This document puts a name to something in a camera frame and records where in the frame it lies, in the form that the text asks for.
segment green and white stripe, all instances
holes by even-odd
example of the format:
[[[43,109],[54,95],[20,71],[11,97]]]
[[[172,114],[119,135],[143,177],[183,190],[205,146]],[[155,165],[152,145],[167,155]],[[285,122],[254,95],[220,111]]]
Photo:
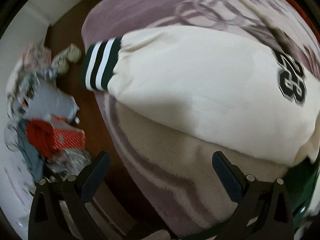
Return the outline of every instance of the green and white stripe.
[[[121,38],[112,38],[98,42],[89,47],[85,56],[82,83],[88,90],[108,89],[113,69],[118,62]]]

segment printed number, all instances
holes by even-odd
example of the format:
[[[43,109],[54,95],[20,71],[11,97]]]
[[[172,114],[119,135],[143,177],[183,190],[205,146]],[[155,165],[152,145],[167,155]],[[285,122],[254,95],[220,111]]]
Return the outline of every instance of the printed number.
[[[278,85],[282,95],[289,101],[303,106],[306,100],[307,89],[304,83],[306,78],[302,65],[287,54],[274,51],[281,67],[278,70]]]

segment purple blanket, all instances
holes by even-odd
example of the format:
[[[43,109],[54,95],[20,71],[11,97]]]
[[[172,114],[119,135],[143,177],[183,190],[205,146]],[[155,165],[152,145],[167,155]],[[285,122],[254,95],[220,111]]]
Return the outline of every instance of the purple blanket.
[[[297,58],[314,76],[320,77],[319,44],[304,20],[284,0],[103,0],[89,13],[82,36],[88,49],[97,41],[130,31],[175,24],[211,28],[259,41]],[[224,195],[215,173],[209,171],[212,168],[206,165],[209,162],[206,158],[210,156],[205,156],[204,160],[195,159],[192,166],[184,166],[181,170],[174,162],[176,167],[170,171],[167,168],[173,165],[170,155],[166,155],[165,161],[159,161],[143,149],[154,141],[157,149],[165,145],[164,152],[173,152],[177,143],[170,144],[170,138],[166,141],[158,136],[158,130],[163,129],[163,134],[170,134],[172,138],[177,136],[186,140],[183,134],[177,135],[175,131],[136,116],[107,93],[97,92],[96,98],[124,165],[176,235],[182,237],[197,233],[230,217],[235,206]],[[142,134],[148,127],[152,131],[145,133],[145,137],[149,136],[148,141],[136,138],[132,127]],[[204,144],[202,141],[194,142],[190,154],[200,156],[202,150],[208,152],[219,147]],[[230,152],[227,157],[234,158],[233,163],[258,179],[273,181],[286,172],[285,167],[258,163],[238,153]],[[192,170],[196,165],[203,168],[203,174]],[[185,170],[189,170],[187,176],[183,175]],[[212,181],[213,186],[204,181]]]

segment wooden floor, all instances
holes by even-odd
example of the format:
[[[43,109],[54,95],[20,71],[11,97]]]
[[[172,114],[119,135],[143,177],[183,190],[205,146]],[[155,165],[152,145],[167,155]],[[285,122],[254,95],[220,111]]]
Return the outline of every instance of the wooden floor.
[[[52,50],[52,57],[68,47],[70,43],[76,44],[84,52],[81,28],[89,11],[100,1],[83,0],[49,28],[45,44]],[[164,228],[164,222],[133,182],[118,156],[94,93],[80,85],[82,62],[83,57],[77,64],[70,63],[69,72],[57,78],[57,86],[72,95],[80,108],[77,114],[80,124],[74,123],[73,125],[84,130],[86,148],[92,156],[96,156],[101,150],[110,153],[111,167],[106,174],[105,181],[127,212],[139,222],[148,221],[155,229]]]

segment clutter pile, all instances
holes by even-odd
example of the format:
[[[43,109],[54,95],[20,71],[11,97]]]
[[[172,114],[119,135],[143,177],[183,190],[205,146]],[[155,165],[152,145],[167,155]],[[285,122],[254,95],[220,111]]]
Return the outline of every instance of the clutter pile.
[[[91,163],[83,130],[71,123],[79,110],[74,98],[59,90],[56,77],[80,60],[74,44],[51,60],[42,42],[32,44],[17,62],[7,87],[10,118],[5,129],[9,150],[20,151],[35,185],[43,178],[65,180]]]

